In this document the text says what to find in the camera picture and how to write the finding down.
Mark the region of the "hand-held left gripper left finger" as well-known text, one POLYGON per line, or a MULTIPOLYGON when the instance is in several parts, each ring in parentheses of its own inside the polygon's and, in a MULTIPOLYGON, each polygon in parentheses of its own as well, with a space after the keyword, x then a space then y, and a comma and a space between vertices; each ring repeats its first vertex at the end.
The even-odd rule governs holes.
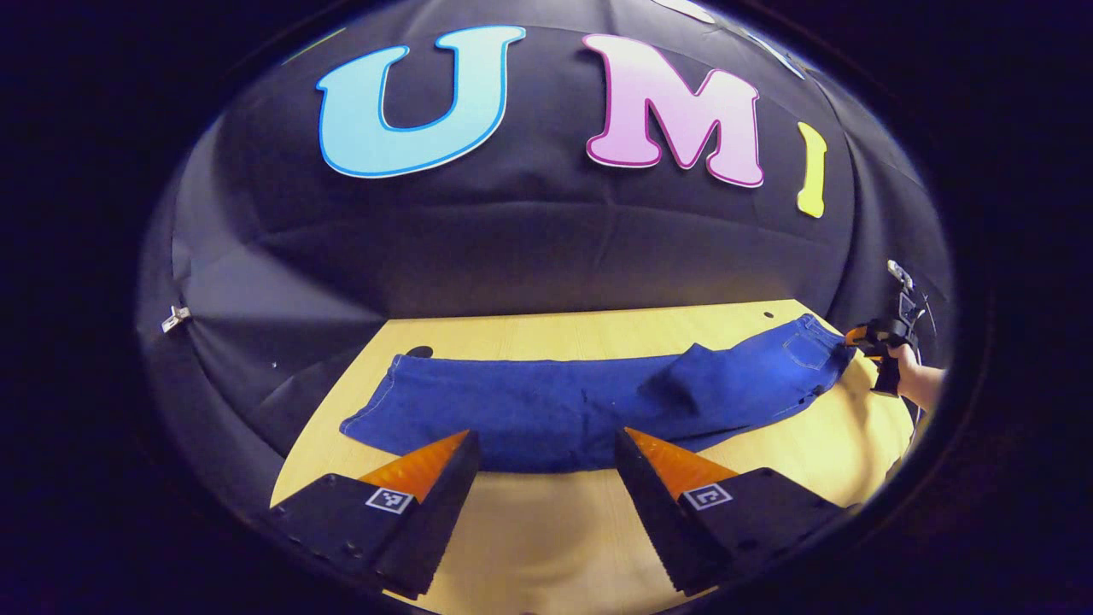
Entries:
POLYGON ((290 553, 356 590, 428 591, 481 460, 479 435, 453 433, 360 477, 328 472, 269 507, 290 553))

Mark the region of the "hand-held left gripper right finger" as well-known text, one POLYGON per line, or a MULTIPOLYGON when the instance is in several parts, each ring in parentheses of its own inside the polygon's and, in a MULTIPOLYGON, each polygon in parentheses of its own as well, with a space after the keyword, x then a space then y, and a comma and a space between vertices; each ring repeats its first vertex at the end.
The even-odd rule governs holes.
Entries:
POLYGON ((806 549, 847 507, 773 468, 736 472, 624 427, 614 463, 675 591, 750 581, 806 549))

